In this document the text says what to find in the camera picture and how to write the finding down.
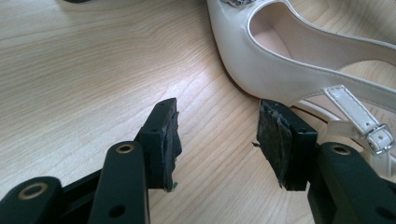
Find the silver buckle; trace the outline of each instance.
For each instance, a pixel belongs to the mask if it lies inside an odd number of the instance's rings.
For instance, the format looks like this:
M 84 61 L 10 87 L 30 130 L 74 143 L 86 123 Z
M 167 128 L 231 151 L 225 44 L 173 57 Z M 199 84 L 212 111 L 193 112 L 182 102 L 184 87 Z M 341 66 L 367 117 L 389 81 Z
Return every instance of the silver buckle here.
M 386 146 L 380 147 L 378 144 L 375 144 L 375 139 L 377 141 L 385 141 L 389 140 Z M 377 128 L 372 129 L 367 135 L 366 140 L 370 146 L 371 151 L 375 155 L 380 155 L 389 151 L 394 146 L 394 140 L 392 135 L 390 134 L 390 130 L 386 124 L 381 124 Z
M 254 3 L 256 0 L 221 0 L 222 2 L 229 3 L 233 7 L 247 7 Z

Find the wood grain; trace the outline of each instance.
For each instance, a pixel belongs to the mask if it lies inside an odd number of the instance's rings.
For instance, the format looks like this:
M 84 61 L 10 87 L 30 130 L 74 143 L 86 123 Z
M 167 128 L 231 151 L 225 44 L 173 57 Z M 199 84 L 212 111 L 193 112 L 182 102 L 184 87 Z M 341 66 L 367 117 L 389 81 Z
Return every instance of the wood grain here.
M 394 1 L 291 2 L 333 32 L 396 43 Z M 3 0 L 0 18 L 0 197 L 35 176 L 67 185 L 96 171 L 176 97 L 178 187 L 149 192 L 152 223 L 314 223 L 306 192 L 280 189 L 251 144 L 259 99 L 227 76 L 205 0 Z M 394 67 L 375 64 L 349 72 L 394 80 Z M 298 113 L 320 142 L 333 139 Z

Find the worn rubber pad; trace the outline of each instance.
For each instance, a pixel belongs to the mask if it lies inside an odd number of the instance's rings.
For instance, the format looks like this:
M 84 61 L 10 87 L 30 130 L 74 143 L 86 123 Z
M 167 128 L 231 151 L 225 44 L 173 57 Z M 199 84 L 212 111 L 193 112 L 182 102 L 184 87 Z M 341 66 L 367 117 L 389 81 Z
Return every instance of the worn rubber pad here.
M 171 191 L 174 188 L 172 173 L 176 167 L 176 157 L 181 153 L 177 115 L 176 98 L 159 102 L 135 139 L 145 149 L 150 189 Z
M 281 187 L 305 190 L 308 157 L 315 152 L 317 138 L 318 133 L 287 106 L 261 101 L 257 140 Z

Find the white leather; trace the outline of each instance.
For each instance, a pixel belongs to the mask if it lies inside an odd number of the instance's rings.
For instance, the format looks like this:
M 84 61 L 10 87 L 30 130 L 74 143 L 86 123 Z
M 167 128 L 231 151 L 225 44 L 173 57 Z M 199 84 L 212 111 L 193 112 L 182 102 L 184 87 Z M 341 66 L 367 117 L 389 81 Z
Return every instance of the white leather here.
M 379 123 L 345 86 L 329 87 L 323 91 L 346 115 L 352 125 L 350 127 L 345 122 L 332 122 L 332 132 L 356 139 L 365 137 L 368 148 L 376 155 L 384 153 L 393 146 L 393 136 L 385 128 L 386 126 Z
M 244 8 L 232 7 L 221 0 L 207 1 L 221 59 L 230 76 L 244 91 L 291 106 L 307 97 L 322 94 L 324 88 L 344 85 L 360 100 L 382 105 L 396 113 L 396 104 L 393 103 L 396 102 L 396 90 L 328 68 L 301 63 L 258 44 L 249 31 L 250 20 L 258 10 L 274 2 L 285 4 L 297 19 L 312 26 L 287 1 L 258 0 L 251 7 Z M 348 39 L 389 49 L 389 55 L 385 58 L 389 59 L 389 63 L 396 64 L 395 46 L 364 38 Z
M 228 3 L 233 7 L 248 7 L 256 0 L 221 0 L 224 3 Z
M 305 21 L 287 0 L 257 0 L 244 8 L 232 7 L 221 0 L 206 2 L 221 59 L 230 76 L 244 91 L 284 105 L 297 105 L 329 121 L 329 128 L 333 132 L 348 136 L 352 134 L 359 138 L 366 136 L 369 129 L 361 125 L 360 119 L 355 121 L 361 131 L 358 132 L 358 129 L 340 121 L 342 116 L 307 99 L 321 95 L 325 88 L 344 85 L 361 102 L 384 108 L 392 116 L 396 114 L 396 90 L 337 71 L 348 64 L 367 60 L 380 60 L 396 66 L 396 46 L 366 38 L 328 33 Z M 269 31 L 272 32 L 269 35 L 277 36 L 286 46 L 276 50 L 271 45 L 277 45 L 276 41 L 263 45 L 253 34 L 254 29 L 260 28 L 258 20 L 263 20 L 256 15 L 265 17 L 259 13 L 274 5 L 284 6 L 289 12 L 289 15 L 277 16 L 274 13 L 268 17 L 269 27 L 281 27 L 275 32 Z M 382 160 L 386 164 L 395 163 L 393 157 L 381 158 L 385 158 Z

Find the metal hardware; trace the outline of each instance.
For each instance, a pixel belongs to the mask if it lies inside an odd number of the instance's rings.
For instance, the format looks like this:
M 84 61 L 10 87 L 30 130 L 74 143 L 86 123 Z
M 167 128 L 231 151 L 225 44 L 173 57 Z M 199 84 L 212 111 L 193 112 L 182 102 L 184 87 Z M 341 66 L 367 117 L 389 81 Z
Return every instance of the metal hardware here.
M 46 183 L 34 183 L 21 190 L 21 192 L 18 194 L 18 198 L 21 200 L 33 199 L 46 191 L 47 188 L 48 185 Z
M 256 0 L 221 0 L 224 3 L 229 3 L 233 7 L 248 7 Z
M 380 141 L 383 139 L 390 139 L 390 143 L 388 143 L 388 145 L 384 146 L 384 147 L 376 147 L 375 141 L 373 140 L 374 138 L 377 138 Z M 394 146 L 393 137 L 391 136 L 390 130 L 386 124 L 381 124 L 377 128 L 372 129 L 369 133 L 367 133 L 366 140 L 370 146 L 370 150 L 375 155 L 380 155 L 382 153 L 385 153 L 388 150 L 392 149 Z
M 116 152 L 124 154 L 124 153 L 129 153 L 134 150 L 134 145 L 126 144 L 126 145 L 121 145 L 116 148 Z

